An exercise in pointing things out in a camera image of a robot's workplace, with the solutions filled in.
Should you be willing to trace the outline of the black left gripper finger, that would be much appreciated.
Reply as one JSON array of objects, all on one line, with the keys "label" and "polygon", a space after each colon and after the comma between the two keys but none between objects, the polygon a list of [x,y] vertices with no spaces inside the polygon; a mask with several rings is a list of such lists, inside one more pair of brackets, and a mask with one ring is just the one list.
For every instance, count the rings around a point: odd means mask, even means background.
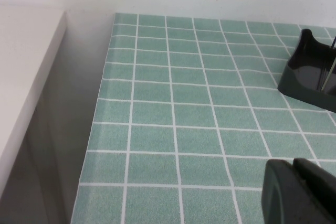
[{"label": "black left gripper finger", "polygon": [[265,223],[335,223],[335,176],[305,158],[268,160],[262,188]]}]

